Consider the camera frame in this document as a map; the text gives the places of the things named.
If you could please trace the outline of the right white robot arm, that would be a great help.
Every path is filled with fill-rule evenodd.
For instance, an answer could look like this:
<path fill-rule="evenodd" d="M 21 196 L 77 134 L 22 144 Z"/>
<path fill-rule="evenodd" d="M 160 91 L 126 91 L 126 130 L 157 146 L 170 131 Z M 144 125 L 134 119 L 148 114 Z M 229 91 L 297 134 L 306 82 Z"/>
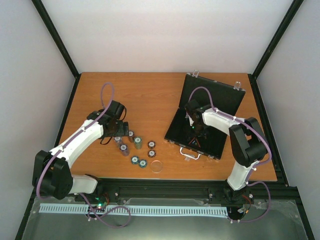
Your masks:
<path fill-rule="evenodd" d="M 229 136 L 235 164 L 227 183 L 234 191 L 246 187 L 265 155 L 272 156 L 258 120 L 232 116 L 210 105 L 200 106 L 196 100 L 191 100 L 184 108 L 196 133 L 213 127 Z"/>

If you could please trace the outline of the triangular all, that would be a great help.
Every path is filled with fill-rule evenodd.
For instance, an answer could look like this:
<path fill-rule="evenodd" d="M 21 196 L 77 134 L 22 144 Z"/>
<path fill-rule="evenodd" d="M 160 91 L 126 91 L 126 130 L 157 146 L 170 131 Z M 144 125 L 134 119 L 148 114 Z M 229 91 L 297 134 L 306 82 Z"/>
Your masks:
<path fill-rule="evenodd" d="M 200 147 L 200 142 L 198 141 L 198 138 L 197 137 L 194 137 L 190 142 L 189 142 L 189 145 L 193 145 L 193 146 L 197 146 L 197 147 Z"/>

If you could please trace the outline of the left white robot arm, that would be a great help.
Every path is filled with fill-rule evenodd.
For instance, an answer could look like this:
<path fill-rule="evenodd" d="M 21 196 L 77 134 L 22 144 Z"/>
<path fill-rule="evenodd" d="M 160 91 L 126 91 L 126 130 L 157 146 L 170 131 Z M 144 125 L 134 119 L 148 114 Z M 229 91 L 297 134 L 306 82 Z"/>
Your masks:
<path fill-rule="evenodd" d="M 72 165 L 96 140 L 128 134 L 128 122 L 116 114 L 92 112 L 67 140 L 50 151 L 41 150 L 35 155 L 32 185 L 37 197 L 62 200 L 71 194 L 86 194 L 92 201 L 101 200 L 105 191 L 102 181 L 90 174 L 73 175 Z"/>

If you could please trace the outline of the clear round dealer button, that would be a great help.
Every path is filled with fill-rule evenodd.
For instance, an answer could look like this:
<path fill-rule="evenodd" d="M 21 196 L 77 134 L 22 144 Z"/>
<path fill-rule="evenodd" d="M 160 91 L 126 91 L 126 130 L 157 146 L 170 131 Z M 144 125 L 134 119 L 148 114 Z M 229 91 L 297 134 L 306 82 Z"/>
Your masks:
<path fill-rule="evenodd" d="M 161 161 L 159 161 L 159 160 L 154 160 L 150 164 L 150 169 L 154 173 L 160 173 L 162 171 L 162 169 L 163 169 L 163 163 Z"/>

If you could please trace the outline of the brown short stack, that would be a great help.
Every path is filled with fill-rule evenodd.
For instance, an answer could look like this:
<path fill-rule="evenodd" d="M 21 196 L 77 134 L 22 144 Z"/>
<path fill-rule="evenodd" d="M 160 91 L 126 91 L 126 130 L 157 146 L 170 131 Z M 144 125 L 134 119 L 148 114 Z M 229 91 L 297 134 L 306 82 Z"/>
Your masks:
<path fill-rule="evenodd" d="M 147 153 L 149 158 L 154 158 L 156 156 L 156 151 L 155 150 L 149 150 Z"/>
<path fill-rule="evenodd" d="M 147 143 L 147 146 L 148 146 L 149 149 L 154 149 L 155 146 L 156 146 L 156 143 L 154 141 L 149 141 Z"/>

